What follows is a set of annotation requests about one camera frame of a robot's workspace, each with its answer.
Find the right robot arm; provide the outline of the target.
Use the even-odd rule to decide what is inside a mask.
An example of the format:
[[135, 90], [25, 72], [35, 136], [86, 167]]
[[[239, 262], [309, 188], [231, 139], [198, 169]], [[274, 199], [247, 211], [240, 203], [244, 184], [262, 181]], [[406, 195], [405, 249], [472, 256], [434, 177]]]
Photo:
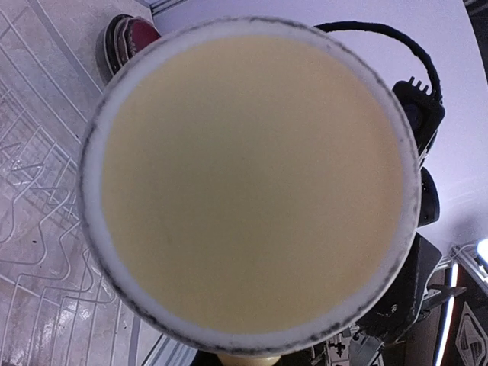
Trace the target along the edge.
[[340, 210], [326, 244], [331, 260], [343, 260], [354, 275], [346, 286], [367, 281], [371, 298], [352, 315], [296, 344], [302, 350], [358, 323], [385, 341], [399, 338], [416, 319], [427, 280], [418, 268], [420, 250], [430, 259], [438, 251], [416, 231], [438, 219], [438, 198], [426, 191], [425, 155], [445, 114], [441, 80], [429, 54], [401, 31], [378, 23], [339, 21], [319, 26], [324, 33], [365, 31], [382, 34], [408, 47], [424, 65], [428, 88], [401, 81], [388, 88], [368, 65], [356, 82], [347, 82], [338, 115], [328, 122], [330, 156], [326, 160], [340, 197], [352, 194], [357, 207]]

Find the pink speckled plate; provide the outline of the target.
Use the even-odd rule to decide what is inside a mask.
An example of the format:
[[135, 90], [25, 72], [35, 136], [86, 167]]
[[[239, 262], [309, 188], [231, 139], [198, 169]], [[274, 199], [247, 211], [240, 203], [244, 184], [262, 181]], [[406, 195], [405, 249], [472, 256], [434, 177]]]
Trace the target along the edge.
[[[141, 17], [131, 16], [131, 19], [133, 19], [133, 18], [141, 18]], [[124, 23], [120, 24], [118, 27], [118, 30], [117, 30], [117, 50], [118, 50], [118, 56], [120, 58], [120, 61], [123, 63], [123, 66], [131, 59], [128, 56], [126, 36], [125, 36], [125, 31], [127, 29], [127, 25], [129, 23], [129, 20], [130, 19], [127, 19], [127, 20], [125, 20]]]

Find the yellow mug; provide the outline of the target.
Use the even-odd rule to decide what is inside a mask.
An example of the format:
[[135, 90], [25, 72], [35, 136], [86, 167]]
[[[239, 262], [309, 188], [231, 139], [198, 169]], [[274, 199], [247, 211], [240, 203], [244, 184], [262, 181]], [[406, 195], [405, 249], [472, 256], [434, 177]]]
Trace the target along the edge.
[[77, 188], [85, 241], [130, 309], [193, 348], [263, 358], [371, 298], [326, 253], [340, 210], [360, 204], [326, 160], [362, 64], [320, 30], [241, 17], [162, 37], [120, 69]]

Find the small black plate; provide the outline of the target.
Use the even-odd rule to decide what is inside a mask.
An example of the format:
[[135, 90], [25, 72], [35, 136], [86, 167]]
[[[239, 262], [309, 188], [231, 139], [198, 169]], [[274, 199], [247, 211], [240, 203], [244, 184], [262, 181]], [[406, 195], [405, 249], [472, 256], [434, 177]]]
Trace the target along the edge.
[[152, 24], [141, 18], [129, 20], [125, 36], [130, 58], [161, 37]]

